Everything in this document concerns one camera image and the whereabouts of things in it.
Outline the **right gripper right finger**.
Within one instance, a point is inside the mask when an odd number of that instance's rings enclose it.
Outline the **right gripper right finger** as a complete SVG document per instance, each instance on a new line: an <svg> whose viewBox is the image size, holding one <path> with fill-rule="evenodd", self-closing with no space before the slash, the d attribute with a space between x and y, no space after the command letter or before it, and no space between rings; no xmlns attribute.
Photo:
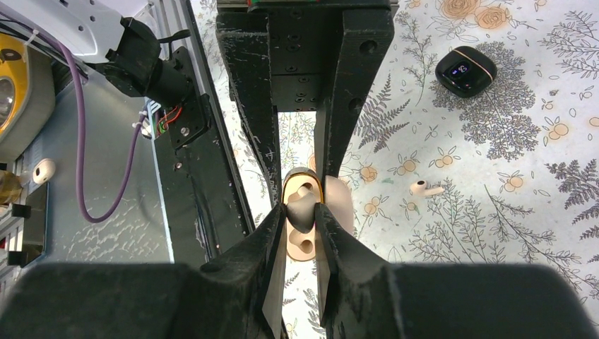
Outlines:
<svg viewBox="0 0 599 339"><path fill-rule="evenodd" d="M328 338L597 338L551 268L392 264L314 207L320 324Z"/></svg>

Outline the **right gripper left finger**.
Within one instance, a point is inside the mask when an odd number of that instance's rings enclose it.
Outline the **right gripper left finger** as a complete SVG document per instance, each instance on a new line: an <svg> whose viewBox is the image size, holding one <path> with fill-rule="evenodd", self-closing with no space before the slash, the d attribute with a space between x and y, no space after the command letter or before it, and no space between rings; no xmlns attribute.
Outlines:
<svg viewBox="0 0 599 339"><path fill-rule="evenodd" d="M2 338L280 338L286 207L198 268L48 263L1 311Z"/></svg>

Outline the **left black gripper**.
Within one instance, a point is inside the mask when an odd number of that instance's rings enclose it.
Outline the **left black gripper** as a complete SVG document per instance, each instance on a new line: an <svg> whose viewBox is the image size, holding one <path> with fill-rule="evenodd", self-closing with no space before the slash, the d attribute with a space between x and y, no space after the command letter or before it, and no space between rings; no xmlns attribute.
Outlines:
<svg viewBox="0 0 599 339"><path fill-rule="evenodd" d="M278 113L316 111L316 173L338 176L393 40L395 1L219 1L216 37L242 130L280 203Z"/></svg>

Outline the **pink earbud charging case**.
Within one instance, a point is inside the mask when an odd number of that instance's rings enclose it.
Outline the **pink earbud charging case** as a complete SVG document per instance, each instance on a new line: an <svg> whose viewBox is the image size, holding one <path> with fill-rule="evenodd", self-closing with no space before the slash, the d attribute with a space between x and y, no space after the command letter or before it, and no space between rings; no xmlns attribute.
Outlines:
<svg viewBox="0 0 599 339"><path fill-rule="evenodd" d="M354 232L354 207L351 190L337 177L327 176L320 182L307 167L290 170L283 183L283 203L287 215L287 255L294 261L311 261L315 249L315 206L328 206L340 226Z"/></svg>

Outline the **small pink earbud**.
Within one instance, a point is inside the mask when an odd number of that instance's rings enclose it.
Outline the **small pink earbud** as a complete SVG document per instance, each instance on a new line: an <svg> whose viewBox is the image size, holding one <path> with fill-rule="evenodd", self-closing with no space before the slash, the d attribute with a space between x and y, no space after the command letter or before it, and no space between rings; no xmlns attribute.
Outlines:
<svg viewBox="0 0 599 339"><path fill-rule="evenodd" d="M425 180L419 180L410 185L410 193L414 196L436 196L439 194L443 194L444 192L445 189L442 186L428 188L427 182Z"/></svg>
<svg viewBox="0 0 599 339"><path fill-rule="evenodd" d="M287 219L302 234L310 233L314 227L314 206L319 202L311 186L302 185L287 200Z"/></svg>

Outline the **black earbud charging case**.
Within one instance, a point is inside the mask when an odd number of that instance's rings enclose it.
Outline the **black earbud charging case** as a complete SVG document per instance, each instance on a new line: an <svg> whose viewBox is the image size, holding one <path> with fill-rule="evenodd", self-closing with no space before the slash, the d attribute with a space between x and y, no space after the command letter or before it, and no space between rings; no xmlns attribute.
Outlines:
<svg viewBox="0 0 599 339"><path fill-rule="evenodd" d="M436 79L461 98L481 93L494 82L497 73L496 64L488 56L469 46L452 49L435 68Z"/></svg>

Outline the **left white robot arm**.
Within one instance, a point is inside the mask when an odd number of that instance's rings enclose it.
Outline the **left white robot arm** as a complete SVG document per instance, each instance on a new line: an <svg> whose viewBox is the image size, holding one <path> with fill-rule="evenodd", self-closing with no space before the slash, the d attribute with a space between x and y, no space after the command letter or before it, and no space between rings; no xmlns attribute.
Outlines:
<svg viewBox="0 0 599 339"><path fill-rule="evenodd" d="M160 58L167 38L101 1L5 1L130 97L172 107L191 77ZM278 114L316 111L316 176L336 176L394 36L395 1L219 1L215 36L242 129L282 198Z"/></svg>

